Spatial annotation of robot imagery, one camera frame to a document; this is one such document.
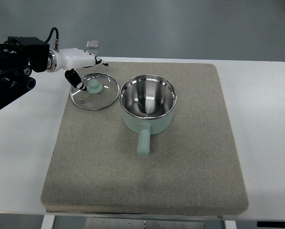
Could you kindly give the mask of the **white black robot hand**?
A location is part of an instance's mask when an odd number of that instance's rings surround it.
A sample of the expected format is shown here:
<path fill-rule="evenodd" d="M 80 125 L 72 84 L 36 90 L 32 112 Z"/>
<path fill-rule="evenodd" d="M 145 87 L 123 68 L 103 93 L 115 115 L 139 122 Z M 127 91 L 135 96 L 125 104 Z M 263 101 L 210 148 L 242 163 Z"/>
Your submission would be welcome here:
<path fill-rule="evenodd" d="M 90 68 L 98 64 L 108 66 L 107 62 L 86 50 L 78 48 L 49 50 L 46 72 L 53 73 L 64 69 L 65 78 L 74 88 L 87 91 L 76 69 Z"/>

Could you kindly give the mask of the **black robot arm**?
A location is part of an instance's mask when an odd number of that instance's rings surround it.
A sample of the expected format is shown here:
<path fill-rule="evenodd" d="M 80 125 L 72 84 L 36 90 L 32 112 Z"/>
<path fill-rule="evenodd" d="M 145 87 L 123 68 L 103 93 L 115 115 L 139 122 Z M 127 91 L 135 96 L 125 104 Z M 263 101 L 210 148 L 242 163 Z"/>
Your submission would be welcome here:
<path fill-rule="evenodd" d="M 0 44 L 0 110 L 35 87 L 32 72 L 42 73 L 56 66 L 49 45 L 53 33 L 56 33 L 54 50 L 57 51 L 59 32 L 55 27 L 45 41 L 9 36 Z"/>

